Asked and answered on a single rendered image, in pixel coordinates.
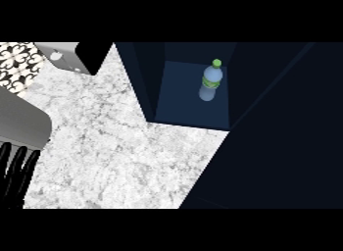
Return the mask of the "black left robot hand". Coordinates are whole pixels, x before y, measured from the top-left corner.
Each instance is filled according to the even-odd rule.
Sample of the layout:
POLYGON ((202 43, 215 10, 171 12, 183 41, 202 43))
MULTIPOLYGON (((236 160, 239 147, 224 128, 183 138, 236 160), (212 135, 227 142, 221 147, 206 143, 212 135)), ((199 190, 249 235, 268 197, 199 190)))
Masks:
POLYGON ((39 157, 39 151, 27 154, 27 147, 17 149, 13 160, 8 160, 11 143, 4 142, 0 147, 0 210, 19 210, 24 206, 33 167, 39 157))

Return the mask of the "dark navy cabinet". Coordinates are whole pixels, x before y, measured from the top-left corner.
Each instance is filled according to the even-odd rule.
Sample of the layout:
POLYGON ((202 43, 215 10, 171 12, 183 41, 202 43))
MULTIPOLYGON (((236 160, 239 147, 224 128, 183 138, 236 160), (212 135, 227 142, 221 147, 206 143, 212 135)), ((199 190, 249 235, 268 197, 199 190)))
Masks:
POLYGON ((302 56, 301 42, 118 42, 115 44, 146 121, 228 130, 268 85, 302 56), (221 61, 209 101, 202 74, 221 61))

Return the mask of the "clear green-capped water bottle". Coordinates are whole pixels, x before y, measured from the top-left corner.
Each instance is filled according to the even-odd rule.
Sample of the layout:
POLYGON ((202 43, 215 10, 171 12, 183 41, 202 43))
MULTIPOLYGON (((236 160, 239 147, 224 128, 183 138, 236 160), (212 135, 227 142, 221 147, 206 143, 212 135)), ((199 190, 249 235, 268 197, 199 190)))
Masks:
POLYGON ((202 74, 202 83, 199 88, 199 98, 202 101, 211 101, 223 79, 223 62, 214 59, 211 65, 205 68, 202 74))

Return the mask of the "dark navy cabinet door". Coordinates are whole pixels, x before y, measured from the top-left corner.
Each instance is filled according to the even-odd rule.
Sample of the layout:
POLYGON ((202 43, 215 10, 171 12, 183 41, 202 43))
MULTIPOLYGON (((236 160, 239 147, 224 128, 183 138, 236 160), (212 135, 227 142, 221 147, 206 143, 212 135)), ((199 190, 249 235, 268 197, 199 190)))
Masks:
POLYGON ((343 42, 305 46, 233 125, 183 209, 343 209, 343 42))

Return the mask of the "grey rounded appliance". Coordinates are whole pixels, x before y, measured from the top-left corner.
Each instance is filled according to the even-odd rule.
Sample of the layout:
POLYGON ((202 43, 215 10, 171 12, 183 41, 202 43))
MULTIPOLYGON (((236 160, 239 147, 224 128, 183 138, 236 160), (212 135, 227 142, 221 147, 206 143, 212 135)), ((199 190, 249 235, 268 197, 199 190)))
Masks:
POLYGON ((0 147, 11 143, 14 156, 21 146, 27 156, 42 150, 51 134, 51 120, 47 113, 0 85, 0 147))

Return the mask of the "silver black box appliance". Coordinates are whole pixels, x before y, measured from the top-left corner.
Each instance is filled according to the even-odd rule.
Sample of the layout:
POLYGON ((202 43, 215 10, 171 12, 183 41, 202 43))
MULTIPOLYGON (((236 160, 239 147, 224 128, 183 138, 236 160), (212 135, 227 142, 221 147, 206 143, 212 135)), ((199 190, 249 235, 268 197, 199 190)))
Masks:
POLYGON ((95 75, 112 43, 36 42, 33 45, 57 69, 95 75))

